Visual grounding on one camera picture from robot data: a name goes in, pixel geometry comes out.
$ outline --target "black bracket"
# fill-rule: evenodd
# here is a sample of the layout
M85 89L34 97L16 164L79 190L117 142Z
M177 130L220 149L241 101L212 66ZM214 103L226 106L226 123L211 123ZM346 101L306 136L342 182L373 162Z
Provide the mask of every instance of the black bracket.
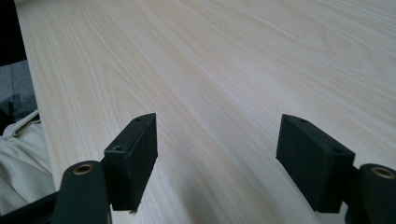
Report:
M61 188L0 217L0 223L111 223L113 210L136 212L157 160L155 114L133 119L102 161L70 166Z
M314 211L346 223L396 223L396 172L377 164L353 166L355 153L305 119L283 115L276 158Z

